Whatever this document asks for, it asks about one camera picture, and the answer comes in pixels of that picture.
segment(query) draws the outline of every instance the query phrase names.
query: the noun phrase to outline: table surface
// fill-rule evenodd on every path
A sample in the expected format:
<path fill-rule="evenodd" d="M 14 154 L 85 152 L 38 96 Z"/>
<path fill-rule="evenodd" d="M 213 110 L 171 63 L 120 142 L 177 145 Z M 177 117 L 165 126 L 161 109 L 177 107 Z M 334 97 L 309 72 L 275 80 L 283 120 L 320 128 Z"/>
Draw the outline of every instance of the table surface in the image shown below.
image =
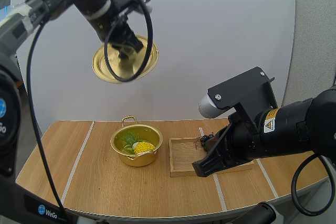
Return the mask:
<path fill-rule="evenodd" d="M 157 159 L 145 167 L 123 164 L 112 149 L 110 138 L 121 122 L 59 121 L 50 126 L 42 143 L 66 208 L 111 216 L 176 217 L 246 207 L 289 194 L 295 170 L 311 155 L 307 152 L 264 158 L 255 161 L 253 169 L 207 178 L 170 177 L 169 138 L 200 136 L 200 127 L 205 134 L 217 132 L 228 120 L 141 123 L 154 126 L 163 134 Z M 301 172 L 297 188 L 326 176 L 322 164 L 315 159 Z M 56 204 L 37 148 L 16 182 Z"/>

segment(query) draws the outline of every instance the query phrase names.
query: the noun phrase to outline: gold lid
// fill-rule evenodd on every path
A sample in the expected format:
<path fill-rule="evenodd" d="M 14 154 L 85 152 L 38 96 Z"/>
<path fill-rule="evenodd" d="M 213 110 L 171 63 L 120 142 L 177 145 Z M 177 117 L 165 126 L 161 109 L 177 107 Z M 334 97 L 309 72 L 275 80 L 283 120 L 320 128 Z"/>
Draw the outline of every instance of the gold lid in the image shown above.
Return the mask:
<path fill-rule="evenodd" d="M 136 71 L 139 69 L 143 58 L 145 57 L 146 47 L 147 47 L 147 38 L 137 35 L 136 36 L 139 41 L 142 42 L 143 48 L 137 54 L 135 51 L 129 55 L 128 59 L 120 59 L 119 51 L 114 49 L 111 44 L 108 44 L 107 52 L 108 58 L 113 69 L 114 73 L 121 78 L 129 78 L 133 76 Z M 147 73 L 149 73 L 157 63 L 157 56 L 159 52 L 157 50 L 156 44 L 153 43 L 152 51 L 150 58 L 147 62 L 147 65 L 143 72 L 137 77 L 141 78 Z M 111 75 L 108 70 L 105 58 L 104 58 L 104 44 L 97 50 L 93 57 L 92 68 L 95 74 L 102 80 L 114 83 L 120 83 L 120 81 L 116 80 L 113 75 Z"/>

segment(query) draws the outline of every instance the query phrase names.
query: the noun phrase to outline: pot handle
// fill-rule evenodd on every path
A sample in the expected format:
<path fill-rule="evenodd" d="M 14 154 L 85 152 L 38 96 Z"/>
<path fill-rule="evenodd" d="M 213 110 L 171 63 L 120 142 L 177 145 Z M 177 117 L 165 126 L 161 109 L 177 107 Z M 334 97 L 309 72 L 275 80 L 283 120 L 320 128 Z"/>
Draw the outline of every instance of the pot handle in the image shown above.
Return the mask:
<path fill-rule="evenodd" d="M 145 151 L 145 152 L 140 152 L 140 153 L 136 154 L 135 157 L 128 156 L 128 158 L 131 159 L 131 160 L 133 160 L 133 161 L 135 161 L 139 157 L 144 156 L 144 155 L 155 155 L 155 153 L 153 152 L 153 150 L 149 150 L 149 151 Z"/>
<path fill-rule="evenodd" d="M 121 126 L 122 126 L 122 127 L 125 126 L 125 120 L 128 119 L 128 118 L 132 118 L 132 119 L 134 119 L 135 123 L 138 123 L 138 122 L 137 122 L 137 119 L 135 118 L 134 115 L 128 115 L 128 116 L 125 116 L 125 117 L 122 119 L 122 121 L 121 121 Z"/>

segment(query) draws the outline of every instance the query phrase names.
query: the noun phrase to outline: yellow pot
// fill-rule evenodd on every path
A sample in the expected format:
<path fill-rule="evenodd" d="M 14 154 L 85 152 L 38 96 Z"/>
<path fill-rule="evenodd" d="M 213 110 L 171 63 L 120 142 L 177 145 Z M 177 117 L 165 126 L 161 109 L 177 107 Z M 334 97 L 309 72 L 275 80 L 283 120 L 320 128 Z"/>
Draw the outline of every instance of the yellow pot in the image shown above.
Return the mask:
<path fill-rule="evenodd" d="M 124 126 L 126 119 L 132 118 L 135 121 L 135 124 Z M 143 139 L 147 142 L 150 142 L 155 146 L 153 150 L 146 152 L 140 152 L 138 154 L 128 154 L 121 151 L 125 142 L 123 139 L 123 134 L 127 131 L 131 131 L 134 135 L 139 135 L 139 139 Z M 156 159 L 157 152 L 163 141 L 162 133 L 155 127 L 145 124 L 139 124 L 137 119 L 132 116 L 125 116 L 122 119 L 122 128 L 118 129 L 111 136 L 111 146 L 118 153 L 121 161 L 125 164 L 135 167 L 149 165 Z"/>

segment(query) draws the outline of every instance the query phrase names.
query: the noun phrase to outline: wooden tray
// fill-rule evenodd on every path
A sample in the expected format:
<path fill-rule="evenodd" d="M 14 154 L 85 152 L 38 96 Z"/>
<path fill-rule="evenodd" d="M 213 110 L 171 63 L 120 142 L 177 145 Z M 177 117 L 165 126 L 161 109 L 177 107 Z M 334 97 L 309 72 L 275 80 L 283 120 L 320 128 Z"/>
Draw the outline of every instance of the wooden tray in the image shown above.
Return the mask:
<path fill-rule="evenodd" d="M 183 137 L 169 139 L 170 176 L 185 177 L 196 176 L 192 163 L 204 158 L 206 152 L 201 147 L 199 137 Z M 219 173 L 232 173 L 240 170 L 252 169 L 254 162 L 251 161 Z"/>

